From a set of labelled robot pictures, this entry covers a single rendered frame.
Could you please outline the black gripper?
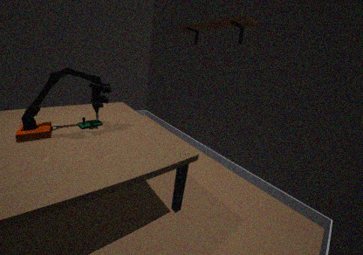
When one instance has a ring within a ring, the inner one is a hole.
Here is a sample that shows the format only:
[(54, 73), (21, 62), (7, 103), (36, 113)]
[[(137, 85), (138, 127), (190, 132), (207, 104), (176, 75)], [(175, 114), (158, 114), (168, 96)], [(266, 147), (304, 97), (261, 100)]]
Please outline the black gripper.
[(100, 102), (100, 94), (94, 94), (92, 93), (92, 99), (91, 102), (93, 102), (93, 109), (96, 112), (96, 114), (99, 111), (99, 108), (102, 108), (104, 105)]

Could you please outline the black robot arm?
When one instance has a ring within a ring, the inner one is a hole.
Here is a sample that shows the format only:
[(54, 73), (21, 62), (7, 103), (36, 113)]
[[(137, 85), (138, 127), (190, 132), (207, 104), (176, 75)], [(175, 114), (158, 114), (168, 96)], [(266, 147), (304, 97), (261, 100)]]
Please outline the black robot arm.
[[(49, 76), (48, 81), (46, 82), (44, 88), (41, 90), (35, 101), (33, 101), (29, 107), (26, 108), (26, 111), (24, 112), (24, 115), (22, 117), (22, 122), (24, 124), (24, 130), (33, 130), (36, 129), (36, 121), (34, 120), (34, 116), (38, 115), (38, 112), (40, 111), (39, 105), (41, 104), (42, 100), (48, 94), (48, 92), (51, 90), (51, 87), (54, 86), (57, 82), (59, 82), (60, 78), (64, 77), (67, 74), (75, 75), (77, 77), (90, 80), (92, 83), (89, 87), (92, 88), (92, 93), (94, 94), (100, 94), (102, 93), (110, 93), (112, 91), (110, 84), (103, 84), (101, 82), (101, 79), (99, 76), (91, 75), (91, 74), (85, 74), (83, 72), (78, 72), (74, 69), (71, 69), (70, 67), (66, 67), (65, 69), (59, 71), (59, 72), (52, 72)], [(97, 86), (101, 85), (101, 86)], [(100, 89), (101, 88), (101, 89)], [(100, 96), (100, 102), (108, 104), (109, 99), (103, 94)]]

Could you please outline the green circuit board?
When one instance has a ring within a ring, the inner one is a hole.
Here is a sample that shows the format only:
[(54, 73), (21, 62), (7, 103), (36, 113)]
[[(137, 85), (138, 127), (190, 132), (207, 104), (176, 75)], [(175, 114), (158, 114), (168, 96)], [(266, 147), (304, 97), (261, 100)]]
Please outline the green circuit board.
[(80, 125), (83, 129), (83, 127), (88, 127), (88, 126), (95, 126), (95, 125), (99, 125), (102, 124), (103, 126), (103, 122), (98, 120), (99, 114), (96, 114), (97, 120), (93, 120), (93, 121), (85, 121), (85, 117), (83, 117), (83, 122), (77, 123), (78, 125)]

